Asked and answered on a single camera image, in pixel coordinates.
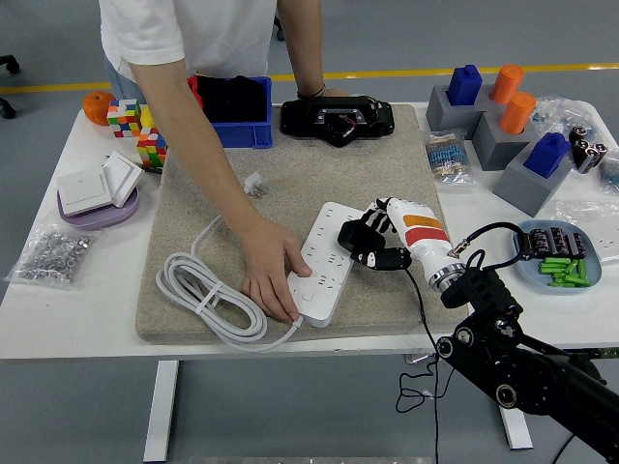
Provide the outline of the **person's right hand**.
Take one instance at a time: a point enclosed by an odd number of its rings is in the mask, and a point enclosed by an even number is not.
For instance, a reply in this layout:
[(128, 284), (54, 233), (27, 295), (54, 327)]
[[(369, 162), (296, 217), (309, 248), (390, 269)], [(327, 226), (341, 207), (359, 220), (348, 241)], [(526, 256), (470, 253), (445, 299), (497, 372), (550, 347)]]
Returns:
[(245, 254), (242, 292), (269, 317), (292, 324), (300, 317), (287, 283), (286, 265), (301, 277), (312, 273), (296, 236), (264, 217), (241, 235)]

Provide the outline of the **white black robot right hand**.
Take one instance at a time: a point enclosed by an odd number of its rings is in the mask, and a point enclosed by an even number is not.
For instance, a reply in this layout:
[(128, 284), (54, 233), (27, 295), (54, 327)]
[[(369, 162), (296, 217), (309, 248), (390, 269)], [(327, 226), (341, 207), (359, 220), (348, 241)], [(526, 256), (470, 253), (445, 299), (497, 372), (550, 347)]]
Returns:
[(464, 264), (450, 255), (450, 239), (431, 208), (400, 198), (374, 200), (361, 218), (342, 226), (339, 244), (352, 260), (376, 271), (405, 270), (418, 261), (436, 291), (464, 273)]

